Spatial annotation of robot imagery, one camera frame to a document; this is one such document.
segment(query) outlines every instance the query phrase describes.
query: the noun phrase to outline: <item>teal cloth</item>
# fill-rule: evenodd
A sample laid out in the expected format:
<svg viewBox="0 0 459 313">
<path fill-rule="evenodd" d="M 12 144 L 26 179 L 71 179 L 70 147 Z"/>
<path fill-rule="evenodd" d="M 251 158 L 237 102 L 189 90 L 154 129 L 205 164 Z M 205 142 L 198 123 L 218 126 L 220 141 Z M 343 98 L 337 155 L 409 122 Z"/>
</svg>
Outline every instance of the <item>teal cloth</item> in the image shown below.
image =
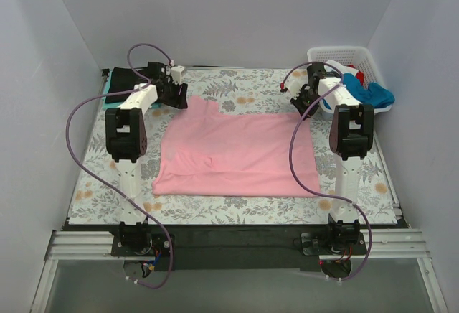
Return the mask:
<svg viewBox="0 0 459 313">
<path fill-rule="evenodd" d="M 108 93 L 108 90 L 110 89 L 111 79 L 112 79 L 112 70 L 110 70 L 110 72 L 108 73 L 107 82 L 105 82 L 105 86 L 103 88 L 103 94 L 107 94 Z M 123 103 L 123 101 L 120 102 L 120 103 L 105 103 L 105 98 L 104 98 L 103 99 L 103 104 L 102 104 L 102 109 L 106 110 L 107 108 L 117 108 L 122 103 Z M 161 107 L 161 104 L 160 103 L 154 103 L 153 105 L 151 105 L 151 107 L 152 108 L 159 108 L 159 107 Z"/>
<path fill-rule="evenodd" d="M 354 75 L 344 74 L 343 83 L 355 99 L 361 103 L 369 103 L 370 105 L 373 105 L 374 108 L 385 108 L 395 102 L 394 95 L 375 82 L 370 83 L 368 85 L 368 89 L 365 89 L 361 85 L 359 79 Z M 327 104 L 325 100 L 323 101 L 323 104 L 331 110 L 330 105 Z"/>
</svg>

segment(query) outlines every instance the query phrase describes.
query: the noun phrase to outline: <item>white wall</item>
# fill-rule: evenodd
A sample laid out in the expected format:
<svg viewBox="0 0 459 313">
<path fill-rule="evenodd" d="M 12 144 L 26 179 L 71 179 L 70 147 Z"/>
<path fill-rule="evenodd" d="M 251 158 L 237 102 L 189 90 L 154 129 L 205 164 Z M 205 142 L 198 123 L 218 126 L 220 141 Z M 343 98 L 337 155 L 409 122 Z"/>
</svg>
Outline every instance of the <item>white wall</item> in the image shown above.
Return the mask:
<svg viewBox="0 0 459 313">
<path fill-rule="evenodd" d="M 63 0 L 101 67 L 136 42 L 184 65 L 292 67 L 309 47 L 366 46 L 390 0 Z M 139 50 L 138 64 L 152 58 Z"/>
<path fill-rule="evenodd" d="M 0 10 L 0 311 L 28 312 L 77 177 L 65 121 L 98 92 L 100 71 L 62 0 L 0 0 Z M 93 113 L 75 118 L 77 154 Z"/>
<path fill-rule="evenodd" d="M 459 312 L 459 0 L 392 0 L 369 48 L 396 97 L 378 134 L 402 209 Z"/>
</svg>

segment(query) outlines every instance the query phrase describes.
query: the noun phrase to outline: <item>plastic basket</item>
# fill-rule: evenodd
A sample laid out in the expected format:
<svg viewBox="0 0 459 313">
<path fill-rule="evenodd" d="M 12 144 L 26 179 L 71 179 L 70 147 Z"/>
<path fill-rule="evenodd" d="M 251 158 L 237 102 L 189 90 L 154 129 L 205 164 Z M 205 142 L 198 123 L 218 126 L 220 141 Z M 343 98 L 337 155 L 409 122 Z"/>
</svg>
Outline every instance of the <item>plastic basket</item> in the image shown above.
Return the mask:
<svg viewBox="0 0 459 313">
<path fill-rule="evenodd" d="M 361 46 L 328 46 L 328 47 L 312 47 L 308 50 L 308 60 L 335 60 L 342 65 L 352 64 L 364 74 L 364 87 L 368 88 L 368 84 L 376 82 L 386 88 L 384 80 L 374 64 L 374 60 L 370 51 Z M 323 112 L 333 115 L 333 111 L 325 107 L 323 101 L 320 101 L 320 106 Z M 385 108 L 375 108 L 374 113 L 387 112 L 392 106 Z"/>
</svg>

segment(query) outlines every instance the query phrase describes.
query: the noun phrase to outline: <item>floral pattern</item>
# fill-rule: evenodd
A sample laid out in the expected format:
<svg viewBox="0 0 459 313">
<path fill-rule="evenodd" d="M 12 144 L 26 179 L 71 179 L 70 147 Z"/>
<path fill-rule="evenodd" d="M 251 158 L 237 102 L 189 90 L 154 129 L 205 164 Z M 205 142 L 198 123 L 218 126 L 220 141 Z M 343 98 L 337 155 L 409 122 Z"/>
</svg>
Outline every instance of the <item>floral pattern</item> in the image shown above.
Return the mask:
<svg viewBox="0 0 459 313">
<path fill-rule="evenodd" d="M 279 84 L 287 70 L 271 69 L 189 69 L 184 82 L 189 95 L 217 101 L 228 114 L 291 113 L 294 107 L 280 93 Z M 295 78 L 307 80 L 304 71 Z M 85 155 L 85 165 L 97 175 L 118 185 L 116 164 L 105 151 L 105 111 L 95 117 L 95 125 Z M 139 200 L 147 211 L 166 224 L 306 224 L 326 223 L 331 204 L 324 198 L 297 197 L 208 197 L 153 195 L 151 183 L 158 175 L 161 138 L 177 110 L 162 106 L 145 116 L 148 150 L 141 159 L 142 193 Z M 334 192 L 335 166 L 328 147 L 331 121 L 321 113 L 311 119 L 316 166 L 322 192 Z M 370 223 L 396 223 L 392 193 L 388 189 L 376 145 L 362 168 L 357 202 Z M 80 173 L 69 211 L 71 224 L 116 224 L 120 217 L 120 197 L 85 172 Z"/>
</svg>

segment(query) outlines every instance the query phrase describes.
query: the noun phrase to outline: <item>pink shirt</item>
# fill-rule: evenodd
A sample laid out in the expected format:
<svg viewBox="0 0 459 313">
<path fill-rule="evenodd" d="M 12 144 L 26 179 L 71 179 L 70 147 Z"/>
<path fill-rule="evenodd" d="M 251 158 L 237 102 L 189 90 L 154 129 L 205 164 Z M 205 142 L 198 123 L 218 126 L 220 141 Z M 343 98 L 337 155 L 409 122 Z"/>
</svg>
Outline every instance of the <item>pink shirt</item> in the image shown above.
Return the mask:
<svg viewBox="0 0 459 313">
<path fill-rule="evenodd" d="M 161 168 L 155 195 L 310 197 L 292 177 L 288 147 L 297 113 L 219 113 L 219 105 L 192 96 L 161 140 Z M 309 119 L 293 149 L 303 183 L 319 191 Z"/>
</svg>

